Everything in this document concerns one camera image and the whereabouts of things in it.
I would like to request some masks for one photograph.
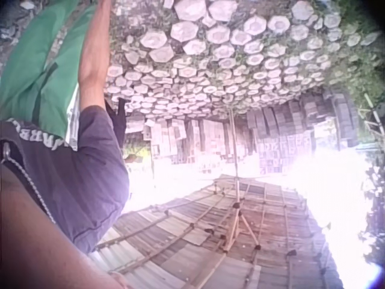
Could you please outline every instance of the wooden beam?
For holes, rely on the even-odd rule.
[[[233,225],[231,227],[230,234],[226,238],[227,239],[227,243],[226,243],[226,247],[224,248],[225,251],[229,251],[230,247],[232,246],[231,245],[231,240],[233,239],[234,233],[238,229],[238,226],[239,226],[239,212],[240,212],[240,210],[242,208],[242,205],[243,205],[244,201],[246,200],[246,195],[248,193],[248,190],[250,189],[250,184],[251,184],[251,180],[248,182],[248,185],[247,185],[246,191],[244,193],[244,197],[243,197],[242,202],[239,201],[239,191],[238,191],[237,198],[236,198],[236,204],[238,204],[238,208],[235,210],[234,222],[233,222]]]
[[[202,262],[200,262],[200,265],[198,266],[197,270],[195,270],[192,274],[189,275],[185,285],[181,289],[190,289],[191,283],[195,281],[195,279],[201,274],[203,271],[203,268],[207,266],[207,264],[210,262],[210,260],[213,259],[215,256],[216,251],[224,244],[225,240],[220,240],[217,245],[215,245],[214,249],[210,252],[209,255],[206,256],[206,258],[203,259]]]
[[[229,250],[234,245],[235,240],[238,236],[238,232],[235,233],[234,239],[230,242]],[[209,271],[209,273],[205,276],[205,278],[195,287],[196,289],[202,289],[203,286],[207,283],[207,281],[210,279],[210,277],[215,273],[216,269],[219,268],[219,266],[222,264],[223,260],[227,256],[228,251],[225,251],[221,258],[218,260],[218,262],[213,266],[213,268]]]
[[[242,221],[244,222],[244,224],[246,225],[246,227],[247,227],[247,229],[248,229],[248,231],[249,231],[251,237],[252,237],[253,240],[254,240],[255,245],[256,245],[256,246],[259,245],[259,242],[258,242],[257,237],[255,236],[255,234],[254,234],[252,228],[251,228],[250,225],[248,224],[248,221],[246,220],[246,218],[245,218],[245,216],[244,216],[243,214],[241,215],[241,219],[242,219]]]
[[[158,223],[164,221],[164,220],[167,219],[168,217],[169,217],[169,216],[165,214],[163,217],[159,218],[158,220],[155,220],[154,222],[149,223],[147,226],[144,226],[144,227],[142,227],[142,228],[140,228],[140,229],[138,229],[138,230],[136,230],[136,231],[134,231],[134,232],[131,232],[131,233],[126,234],[126,235],[123,235],[123,236],[121,236],[121,237],[118,237],[118,238],[112,239],[112,240],[110,240],[110,241],[106,241],[106,242],[104,242],[104,243],[101,243],[101,244],[96,245],[96,247],[95,247],[94,250],[101,250],[101,249],[103,249],[103,248],[105,248],[105,247],[108,247],[108,246],[110,246],[110,245],[113,245],[113,244],[116,244],[116,243],[118,243],[118,242],[124,241],[124,240],[126,240],[126,239],[128,239],[128,238],[131,238],[131,237],[133,237],[133,236],[135,236],[135,235],[137,235],[137,234],[139,234],[139,233],[141,233],[141,232],[143,232],[143,231],[145,231],[145,230],[151,228],[152,226],[155,226],[156,224],[158,224]]]
[[[263,188],[263,199],[266,200],[266,183],[265,183],[265,186]],[[258,244],[260,243],[260,236],[262,235],[262,226],[263,226],[263,221],[265,220],[265,213],[266,213],[266,207],[265,207],[265,203],[263,203],[263,205],[262,205],[262,218],[261,218],[260,223],[259,223],[259,233],[258,233],[258,238],[257,238]],[[245,282],[244,282],[242,289],[247,289],[248,286],[250,285],[251,279],[252,279],[253,274],[254,274],[254,267],[258,262],[257,256],[258,256],[259,250],[256,250],[256,248],[255,248],[254,251],[255,251],[255,254],[253,257],[253,261],[251,262],[252,267],[250,268],[250,271],[246,275]]]
[[[216,206],[221,200],[223,200],[223,198],[224,198],[224,196],[222,196],[222,198],[218,202],[216,202],[214,205],[209,207],[205,212],[201,213],[201,215],[195,220],[195,222],[190,224],[190,227],[186,228],[186,230],[184,230],[183,233],[181,233],[180,235],[178,235],[177,237],[172,239],[171,242],[163,245],[162,247],[160,247],[157,250],[154,250],[152,253],[150,253],[150,255],[144,257],[143,259],[138,260],[137,262],[135,262],[133,264],[125,264],[125,265],[123,265],[123,266],[121,266],[121,267],[119,267],[119,268],[117,268],[117,269],[115,269],[113,271],[118,271],[121,274],[127,274],[127,273],[135,270],[136,268],[142,266],[144,263],[148,262],[153,257],[159,255],[161,252],[165,251],[171,245],[175,244],[181,238],[184,238],[184,236],[186,236],[188,233],[190,233],[194,229],[194,225],[197,222],[199,222],[205,215],[207,215],[207,213],[210,212],[210,210],[213,209],[213,207]]]

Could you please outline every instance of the green foliage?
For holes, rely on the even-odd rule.
[[[344,29],[347,25],[358,25],[357,32],[364,37],[368,33],[378,31],[377,24],[367,14],[363,1],[358,0],[333,0],[333,5],[340,11],[341,25]],[[334,71],[345,72],[342,78],[342,84],[350,91],[356,104],[361,107],[368,107],[364,99],[364,93],[367,93],[377,105],[385,91],[384,84],[384,39],[381,36],[375,43],[369,46],[357,45],[351,48],[349,55],[356,54],[358,61],[349,63],[346,59],[332,62]],[[356,66],[357,70],[347,71],[349,67]]]
[[[357,23],[360,30],[367,34],[378,30],[377,24],[368,15],[363,3],[359,0],[333,0],[342,16],[341,27]]]
[[[362,233],[362,239],[372,240],[372,252],[365,256],[367,262],[385,267],[385,154],[374,152],[368,154],[372,167],[366,172],[373,186],[365,191],[365,196],[373,201],[372,210],[366,220],[368,226]]]

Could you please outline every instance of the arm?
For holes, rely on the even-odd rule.
[[[100,0],[84,39],[79,66],[80,110],[92,105],[105,109],[103,87],[109,65],[111,0]]]
[[[10,288],[122,288],[76,250],[4,166],[1,261],[0,280]]]

